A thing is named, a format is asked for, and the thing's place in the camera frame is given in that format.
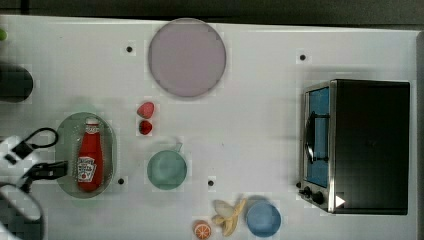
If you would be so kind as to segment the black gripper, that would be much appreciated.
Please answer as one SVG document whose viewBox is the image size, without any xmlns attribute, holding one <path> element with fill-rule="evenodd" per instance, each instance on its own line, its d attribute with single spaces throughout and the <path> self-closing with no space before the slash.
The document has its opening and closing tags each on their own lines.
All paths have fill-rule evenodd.
<svg viewBox="0 0 424 240">
<path fill-rule="evenodd" d="M 38 163 L 31 167 L 22 177 L 23 183 L 20 189 L 29 193 L 31 185 L 37 180 L 56 180 L 68 174 L 68 162 Z"/>
</svg>

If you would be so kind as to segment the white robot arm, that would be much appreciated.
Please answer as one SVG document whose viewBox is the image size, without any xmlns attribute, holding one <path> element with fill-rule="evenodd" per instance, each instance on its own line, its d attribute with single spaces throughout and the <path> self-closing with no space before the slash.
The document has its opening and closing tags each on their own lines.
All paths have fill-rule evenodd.
<svg viewBox="0 0 424 240">
<path fill-rule="evenodd" d="M 29 137 L 10 136 L 1 142 L 1 240 L 44 240 L 45 216 L 39 201 L 30 193 L 39 180 L 56 180 L 67 174 L 68 163 L 47 163 L 37 149 L 56 145 L 37 145 Z"/>
</svg>

